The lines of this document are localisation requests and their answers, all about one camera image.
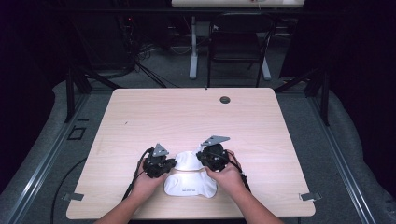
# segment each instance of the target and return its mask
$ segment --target hand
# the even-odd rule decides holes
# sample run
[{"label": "hand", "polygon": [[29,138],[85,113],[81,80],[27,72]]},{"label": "hand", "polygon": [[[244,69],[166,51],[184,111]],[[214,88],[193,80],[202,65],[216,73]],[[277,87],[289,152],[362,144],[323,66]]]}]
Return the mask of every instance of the hand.
[{"label": "hand", "polygon": [[143,159],[140,164],[137,173],[141,175],[134,182],[134,188],[132,189],[132,192],[128,197],[130,198],[131,196],[133,196],[132,198],[134,200],[139,200],[139,202],[141,203],[146,201],[154,192],[154,190],[165,181],[166,177],[168,177],[168,174],[163,174],[158,178],[151,178],[146,175],[146,173],[143,172],[143,163],[145,162],[145,160],[146,159]]},{"label": "hand", "polygon": [[[238,164],[241,167],[241,164],[235,160],[235,158],[230,155],[235,155],[231,150],[227,150],[229,152],[228,158],[230,161],[233,161],[235,164]],[[233,194],[238,192],[239,190],[246,189],[244,182],[242,181],[241,174],[238,169],[232,165],[231,163],[227,164],[221,172],[211,171],[208,167],[205,167],[207,175],[213,179],[215,179],[219,185],[228,193]]]}]

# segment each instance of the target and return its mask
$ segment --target gray carpet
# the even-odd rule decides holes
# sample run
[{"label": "gray carpet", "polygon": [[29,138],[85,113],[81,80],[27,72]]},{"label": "gray carpet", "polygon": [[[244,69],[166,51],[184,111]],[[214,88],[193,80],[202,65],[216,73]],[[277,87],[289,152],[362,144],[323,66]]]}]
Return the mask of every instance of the gray carpet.
[{"label": "gray carpet", "polygon": [[[288,39],[273,38],[267,53],[267,61],[273,79],[271,81],[262,80],[261,87],[276,88],[283,84],[282,80],[277,79],[277,75],[282,66],[288,44]],[[200,47],[199,52],[198,78],[195,80],[189,79],[190,52],[176,54],[172,50],[153,50],[149,57],[146,57],[141,63],[178,87],[203,88],[206,83],[205,47]],[[241,84],[245,86],[250,85],[250,83],[251,86],[254,86],[255,84],[257,67],[253,66],[250,71],[232,67],[228,67],[228,70],[224,71],[221,70],[221,66],[216,69],[218,69],[217,78],[213,82],[215,84],[216,81],[216,86],[240,86]],[[102,74],[106,76],[111,74],[111,72]],[[231,75],[233,78],[226,80],[222,74]],[[111,80],[125,88],[159,88],[142,71],[133,72],[125,77],[112,78]],[[168,87],[175,88],[169,82],[165,81],[164,83]],[[56,189],[60,186],[66,173],[75,164],[88,156],[111,94],[111,90],[102,83],[91,80],[91,84],[94,87],[91,95],[84,97],[77,93],[77,96],[80,96],[80,100],[86,101],[86,103],[78,111],[74,122],[70,124],[71,127],[76,126],[76,128],[85,129],[82,138],[80,140],[67,140],[66,138],[70,131],[65,134],[66,138],[60,145],[60,153],[55,158],[45,181],[42,183],[32,203],[26,207],[26,213],[19,219],[20,223],[50,223],[51,206],[55,198]],[[288,92],[276,95],[290,131],[291,140],[302,165],[308,187],[312,192],[319,192],[323,196],[323,199],[315,202],[317,212],[312,217],[302,218],[301,223],[361,223],[359,213],[332,158],[332,149],[326,134],[321,128],[320,120],[315,116],[317,111],[313,108],[311,99],[305,98],[302,94],[301,90],[303,89],[304,83],[301,83]],[[63,122],[66,112],[64,83],[57,86],[54,91],[56,92],[56,104],[48,123],[21,169],[0,196],[2,210],[0,223],[6,223],[14,205],[18,203],[23,189],[34,174],[35,168],[48,151],[52,150],[58,133],[64,127]],[[361,192],[373,213],[376,223],[396,223],[396,220],[390,216],[392,214],[386,210],[384,202],[386,192],[378,186],[373,174],[362,161],[360,140],[353,123],[333,94],[331,94],[330,99],[329,119],[332,133],[346,158],[352,174],[361,187]],[[60,191],[56,195],[54,223],[92,223],[92,220],[69,220],[65,216],[68,202],[63,200],[62,197],[65,193],[74,191],[82,167],[83,163],[77,166],[61,185]],[[297,218],[284,218],[284,221],[286,223],[298,223]],[[227,223],[230,222],[244,223],[241,219],[227,220]],[[161,223],[221,222],[219,220],[179,220],[161,221]]]}]

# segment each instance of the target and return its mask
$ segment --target table top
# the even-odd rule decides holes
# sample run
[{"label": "table top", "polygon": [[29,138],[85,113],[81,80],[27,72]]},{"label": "table top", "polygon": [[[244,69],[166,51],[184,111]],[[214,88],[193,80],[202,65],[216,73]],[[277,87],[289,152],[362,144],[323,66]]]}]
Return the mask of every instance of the table top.
[{"label": "table top", "polygon": [[173,7],[302,7],[305,0],[172,0]]},{"label": "table top", "polygon": [[[230,98],[224,104],[219,99]],[[115,90],[92,144],[66,215],[99,218],[122,199],[147,148],[160,143],[174,158],[193,151],[212,135],[227,136],[224,148],[235,152],[252,194],[278,217],[309,217],[312,202],[275,93],[266,88]],[[163,186],[133,219],[242,217],[218,188],[213,198],[175,197]]]}]

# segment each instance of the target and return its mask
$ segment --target black controller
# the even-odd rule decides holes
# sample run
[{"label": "black controller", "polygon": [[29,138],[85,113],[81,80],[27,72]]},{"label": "black controller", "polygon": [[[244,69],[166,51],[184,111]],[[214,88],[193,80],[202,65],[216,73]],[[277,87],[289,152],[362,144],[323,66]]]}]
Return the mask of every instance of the black controller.
[{"label": "black controller", "polygon": [[205,147],[196,156],[203,166],[209,167],[212,171],[222,171],[229,162],[227,150],[219,143]]},{"label": "black controller", "polygon": [[166,159],[168,152],[163,147],[157,145],[150,149],[150,153],[143,163],[143,170],[151,178],[157,178],[165,173],[169,173],[176,166],[175,159]]}]

